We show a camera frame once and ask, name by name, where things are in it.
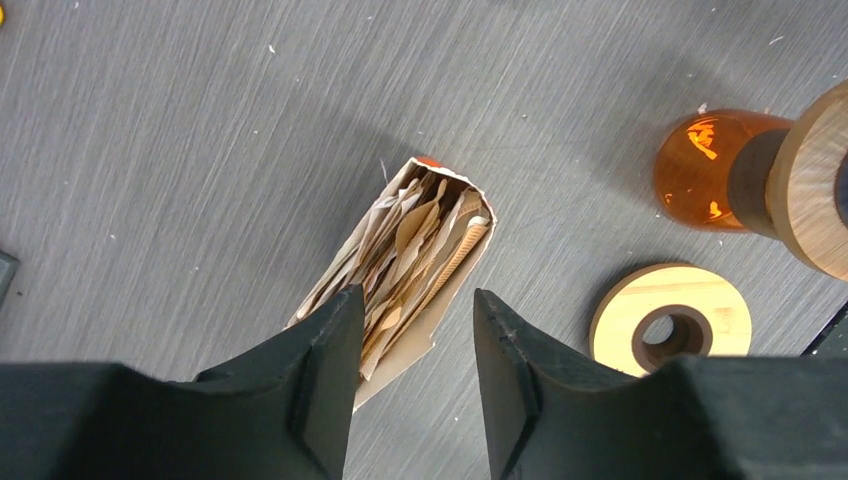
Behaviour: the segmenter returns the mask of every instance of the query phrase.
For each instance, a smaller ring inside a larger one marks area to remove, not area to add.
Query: wooden disc
[[[792,126],[769,175],[775,231],[799,259],[848,280],[848,228],[836,179],[848,154],[848,81],[816,100]]]
[[[667,340],[643,335],[657,319],[674,325]],[[688,264],[654,265],[619,282],[601,301],[589,335],[592,358],[642,376],[678,353],[746,355],[751,316],[745,299],[720,276]]]

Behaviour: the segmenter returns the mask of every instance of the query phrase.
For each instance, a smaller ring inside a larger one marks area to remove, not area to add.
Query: cardboard box
[[[363,285],[354,411],[433,348],[433,332],[496,225],[479,188],[426,157],[410,159],[371,205],[288,323],[345,286]]]

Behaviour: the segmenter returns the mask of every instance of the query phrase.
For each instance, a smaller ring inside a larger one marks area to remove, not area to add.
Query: orange glass bottle
[[[785,118],[745,110],[715,110],[683,122],[657,154],[654,188],[660,202],[672,218],[691,227],[749,230],[731,208],[728,179],[732,167],[740,153],[745,161],[756,155],[750,151],[752,144],[759,144],[760,151],[776,153],[791,126]],[[773,145],[762,145],[764,142]],[[764,188],[768,169],[763,173],[759,180]]]

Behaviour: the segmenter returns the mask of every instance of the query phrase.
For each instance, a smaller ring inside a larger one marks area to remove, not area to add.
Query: gray table
[[[652,154],[700,104],[796,116],[848,76],[848,3],[5,0],[0,360],[188,379],[278,332],[426,152],[501,223],[436,349],[357,413],[350,478],[488,475],[471,292],[586,351],[623,273],[734,283],[754,354],[797,354],[848,286],[753,235],[663,216]]]

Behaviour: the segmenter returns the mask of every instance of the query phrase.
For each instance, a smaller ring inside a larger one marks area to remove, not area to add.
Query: white speck
[[[383,169],[383,180],[386,181],[386,185],[389,184],[389,175],[386,173],[386,164],[383,162],[383,159],[380,159],[380,168]]]

